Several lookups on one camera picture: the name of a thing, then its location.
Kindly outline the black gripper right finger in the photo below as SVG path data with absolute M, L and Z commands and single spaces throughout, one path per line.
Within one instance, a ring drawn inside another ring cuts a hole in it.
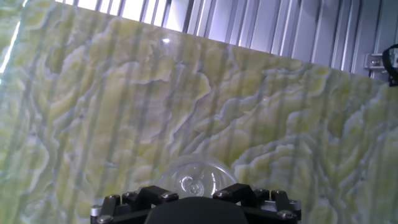
M 301 223 L 301 202 L 290 199 L 283 190 L 252 189 L 237 183 L 215 192 L 213 198 L 238 206 L 248 223 Z

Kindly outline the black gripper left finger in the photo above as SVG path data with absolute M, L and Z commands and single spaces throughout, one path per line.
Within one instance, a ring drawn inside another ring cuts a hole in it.
M 157 205 L 179 199 L 175 192 L 151 185 L 122 195 L 111 194 L 90 208 L 90 224 L 142 224 Z

